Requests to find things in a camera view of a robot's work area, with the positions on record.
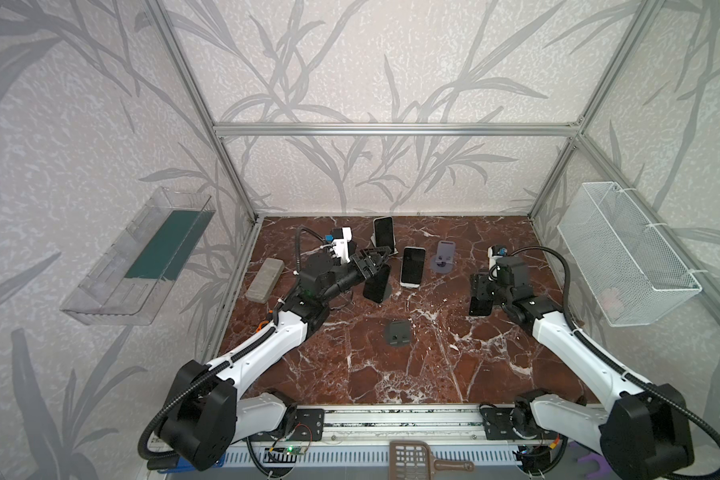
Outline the purple-edged phone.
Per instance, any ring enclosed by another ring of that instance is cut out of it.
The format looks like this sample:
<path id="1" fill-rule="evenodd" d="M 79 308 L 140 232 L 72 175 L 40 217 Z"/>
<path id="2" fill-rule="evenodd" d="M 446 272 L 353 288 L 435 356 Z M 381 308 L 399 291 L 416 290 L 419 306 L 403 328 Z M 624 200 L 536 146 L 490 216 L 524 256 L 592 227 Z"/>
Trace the purple-edged phone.
<path id="1" fill-rule="evenodd" d="M 493 291 L 474 290 L 471 292 L 468 315 L 471 317 L 490 316 L 493 310 Z"/>

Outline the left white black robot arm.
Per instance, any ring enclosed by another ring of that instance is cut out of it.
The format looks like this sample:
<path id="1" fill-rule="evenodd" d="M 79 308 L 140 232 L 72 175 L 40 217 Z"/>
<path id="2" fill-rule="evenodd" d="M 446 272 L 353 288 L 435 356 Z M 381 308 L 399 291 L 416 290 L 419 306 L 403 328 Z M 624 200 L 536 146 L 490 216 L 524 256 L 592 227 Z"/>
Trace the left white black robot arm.
<path id="1" fill-rule="evenodd" d="M 332 249 L 322 249 L 308 259 L 260 331 L 205 364 L 184 364 L 163 407 L 138 440 L 138 455 L 148 469 L 166 470 L 186 460 L 204 471 L 231 444 L 286 429 L 285 419 L 294 408 L 284 396 L 263 393 L 246 398 L 246 391 L 323 325 L 334 298 L 377 276 L 390 254 L 388 247 L 368 248 L 341 259 Z"/>

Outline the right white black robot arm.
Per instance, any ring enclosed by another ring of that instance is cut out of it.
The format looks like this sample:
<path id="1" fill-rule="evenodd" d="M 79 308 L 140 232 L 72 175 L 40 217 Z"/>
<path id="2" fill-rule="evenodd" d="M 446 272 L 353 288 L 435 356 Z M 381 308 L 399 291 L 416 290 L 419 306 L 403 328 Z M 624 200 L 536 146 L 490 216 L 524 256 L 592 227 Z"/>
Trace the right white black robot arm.
<path id="1" fill-rule="evenodd" d="M 516 397 L 503 426 L 534 440 L 552 432 L 597 453 L 622 479 L 685 479 L 695 461 L 691 429 L 718 447 L 720 434 L 690 411 L 669 384 L 656 385 L 596 344 L 573 320 L 569 299 L 534 293 L 518 252 L 495 256 L 489 269 L 470 277 L 470 312 L 487 316 L 500 307 L 507 317 L 553 352 L 600 404 L 590 407 L 544 389 Z M 720 466 L 709 473 L 720 479 Z"/>

